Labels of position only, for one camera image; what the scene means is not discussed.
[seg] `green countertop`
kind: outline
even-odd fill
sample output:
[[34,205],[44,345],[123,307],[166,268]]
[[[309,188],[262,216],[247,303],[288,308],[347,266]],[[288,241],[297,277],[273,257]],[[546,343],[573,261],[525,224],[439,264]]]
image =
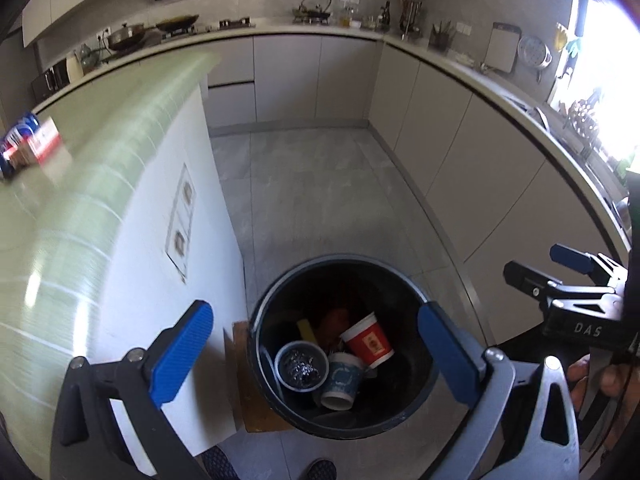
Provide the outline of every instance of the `green countertop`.
[[0,411],[24,461],[49,477],[69,360],[92,355],[100,292],[140,176],[187,97],[218,62],[188,50],[110,72],[44,110],[63,139],[0,185]]

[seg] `floor tile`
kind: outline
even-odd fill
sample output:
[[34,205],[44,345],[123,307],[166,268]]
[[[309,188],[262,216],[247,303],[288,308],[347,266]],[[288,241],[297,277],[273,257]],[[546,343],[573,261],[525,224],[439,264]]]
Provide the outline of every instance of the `floor tile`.
[[425,403],[392,430],[361,440],[318,438],[298,430],[281,433],[291,480],[318,458],[335,463],[339,480],[415,480],[454,433],[466,407],[439,378]]
[[254,233],[251,218],[251,180],[223,180],[220,182],[238,245],[253,245]]
[[450,265],[447,250],[400,172],[396,168],[379,168],[374,172],[402,223],[422,270]]
[[258,301],[257,282],[255,280],[255,255],[254,248],[242,256],[244,260],[244,288],[246,292],[246,314],[249,319],[254,313],[256,302]]
[[250,134],[213,137],[211,147],[220,180],[249,178]]
[[295,264],[356,253],[406,274],[420,263],[371,170],[253,178],[258,291]]
[[336,128],[252,134],[251,165],[257,177],[369,167],[348,130]]
[[351,137],[362,150],[372,168],[393,168],[394,164],[369,130],[351,130]]
[[424,473],[462,422],[466,406],[438,378],[425,403],[404,423],[358,440],[354,479],[415,480]]
[[242,480],[290,480],[279,433],[240,430],[218,446]]
[[433,299],[433,293],[431,291],[431,289],[429,288],[429,284],[427,283],[427,278],[424,275],[424,272],[420,272],[418,274],[414,274],[413,276],[410,276],[411,281],[415,283],[415,285],[418,286],[418,288],[423,291],[430,300]]
[[334,462],[339,480],[357,478],[356,441],[318,438],[299,430],[283,431],[280,437],[291,480],[304,480],[309,465],[319,458]]
[[251,215],[251,180],[222,180],[222,193],[244,262],[247,314],[251,317],[257,299],[255,287],[254,230]]
[[486,342],[478,318],[456,269],[450,266],[430,270],[425,272],[421,279],[431,291],[432,299],[440,304],[452,321],[470,332],[484,346]]

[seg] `blue gripper pad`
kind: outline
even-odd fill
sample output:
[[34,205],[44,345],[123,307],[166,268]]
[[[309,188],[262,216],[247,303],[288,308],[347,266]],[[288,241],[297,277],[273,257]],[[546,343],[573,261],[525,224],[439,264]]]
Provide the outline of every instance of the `blue gripper pad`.
[[567,267],[568,269],[580,272],[580,274],[589,274],[593,271],[593,261],[588,254],[576,251],[571,247],[562,244],[555,244],[549,251],[551,260],[556,264]]
[[213,329],[213,310],[202,302],[153,368],[149,395],[157,408],[178,394]]
[[480,398],[480,380],[486,370],[481,346],[458,329],[435,301],[420,307],[418,332],[454,398],[473,408]]

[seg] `microwave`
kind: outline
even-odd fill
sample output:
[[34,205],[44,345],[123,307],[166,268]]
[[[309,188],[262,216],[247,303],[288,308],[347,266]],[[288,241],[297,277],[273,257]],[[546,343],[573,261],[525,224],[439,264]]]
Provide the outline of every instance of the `microwave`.
[[66,59],[47,68],[31,82],[31,89],[36,97],[36,104],[40,104],[56,92],[69,84],[69,74],[66,70]]

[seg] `canned drink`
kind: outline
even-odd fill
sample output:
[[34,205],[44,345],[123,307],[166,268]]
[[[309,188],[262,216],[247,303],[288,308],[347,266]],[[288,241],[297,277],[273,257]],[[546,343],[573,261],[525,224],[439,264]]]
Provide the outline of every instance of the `canned drink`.
[[14,176],[18,168],[16,160],[12,159],[15,159],[18,147],[39,129],[40,121],[36,115],[28,112],[0,139],[0,173],[3,178]]

